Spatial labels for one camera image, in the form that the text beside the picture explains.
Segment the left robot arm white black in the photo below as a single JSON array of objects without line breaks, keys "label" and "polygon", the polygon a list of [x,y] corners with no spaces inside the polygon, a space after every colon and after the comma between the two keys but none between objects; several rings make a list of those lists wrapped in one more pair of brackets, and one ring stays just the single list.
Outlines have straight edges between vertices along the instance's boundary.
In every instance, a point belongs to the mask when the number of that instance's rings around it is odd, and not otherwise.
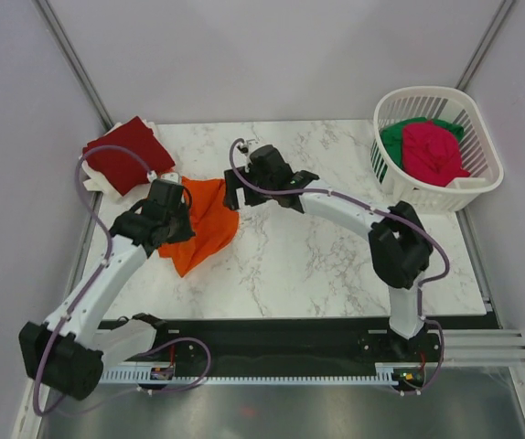
[{"label": "left robot arm white black", "polygon": [[116,217],[107,229],[107,248],[64,302],[43,323],[26,323],[19,346],[27,376],[40,385],[86,399],[112,366],[144,353],[162,359],[170,337],[155,318],[131,318],[112,333],[97,328],[134,273],[166,243],[191,239],[192,197],[177,173],[154,180],[146,198]]}]

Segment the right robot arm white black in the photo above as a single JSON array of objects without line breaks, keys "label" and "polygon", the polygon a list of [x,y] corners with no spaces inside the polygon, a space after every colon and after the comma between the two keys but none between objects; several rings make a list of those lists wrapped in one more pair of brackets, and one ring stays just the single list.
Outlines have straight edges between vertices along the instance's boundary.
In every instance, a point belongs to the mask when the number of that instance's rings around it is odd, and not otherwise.
[{"label": "right robot arm white black", "polygon": [[242,191],[247,206],[272,200],[284,209],[328,220],[365,240],[373,271],[389,288],[390,352],[397,359],[411,359],[422,348],[419,282],[433,251],[413,207],[405,202],[391,208],[372,207],[333,189],[312,172],[293,171],[274,146],[251,150],[250,145],[238,138],[230,146],[224,206],[238,210]]}]

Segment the orange t shirt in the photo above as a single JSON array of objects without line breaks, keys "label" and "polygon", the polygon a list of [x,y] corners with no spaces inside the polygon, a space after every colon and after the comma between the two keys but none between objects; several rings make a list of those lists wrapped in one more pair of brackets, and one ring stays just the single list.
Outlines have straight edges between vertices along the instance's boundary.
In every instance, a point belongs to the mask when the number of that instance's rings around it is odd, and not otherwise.
[{"label": "orange t shirt", "polygon": [[195,236],[189,241],[165,244],[158,249],[162,259],[170,259],[177,274],[185,277],[191,270],[223,250],[234,239],[239,213],[224,205],[226,183],[223,179],[195,180],[182,177],[193,203],[189,218]]}]

